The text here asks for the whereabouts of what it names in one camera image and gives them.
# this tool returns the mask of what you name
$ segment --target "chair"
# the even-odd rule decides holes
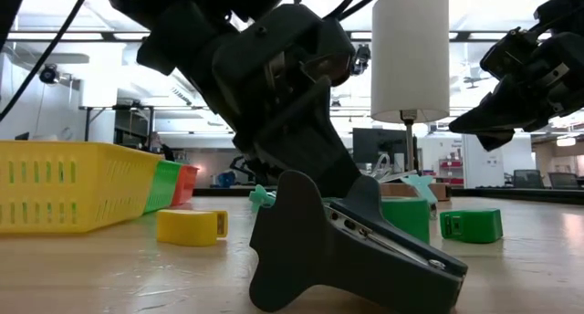
[[[551,187],[556,190],[581,190],[575,173],[548,173]]]
[[[513,171],[513,186],[524,189],[543,189],[541,172],[536,169],[519,169]]]

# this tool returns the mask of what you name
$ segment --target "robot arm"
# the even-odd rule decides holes
[[[550,0],[535,17],[531,29],[509,31],[486,53],[481,68],[499,84],[450,124],[488,151],[511,141],[515,128],[536,131],[584,107],[584,0]],[[546,31],[552,36],[537,40]]]
[[[355,49],[337,18],[280,1],[110,0],[151,31],[137,62],[178,68],[257,176],[299,170],[323,196],[343,197],[360,172],[330,123],[329,93],[349,77]],[[231,14],[255,22],[240,33]]]

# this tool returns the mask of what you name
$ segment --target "cardboard box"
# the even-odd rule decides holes
[[[438,201],[450,201],[449,183],[431,183],[430,189],[436,195]],[[381,184],[381,196],[409,196],[416,197],[416,191],[406,183],[383,183]]]

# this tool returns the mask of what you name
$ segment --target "person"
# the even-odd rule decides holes
[[[151,147],[153,149],[161,149],[162,153],[164,153],[164,160],[175,162],[174,153],[172,152],[171,148],[162,142],[161,136],[156,131],[153,132],[151,136]]]

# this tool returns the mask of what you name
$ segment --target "desk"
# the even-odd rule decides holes
[[[229,237],[207,248],[157,244],[148,215],[88,235],[0,238],[0,311],[259,313],[247,296],[257,258],[247,245],[254,217],[246,200],[194,198],[193,206],[227,209]],[[584,313],[584,207],[454,198],[439,209],[487,207],[501,208],[506,234],[492,245],[442,240],[432,222],[432,244],[470,267],[457,314]],[[327,287],[312,288],[281,311],[383,312]]]

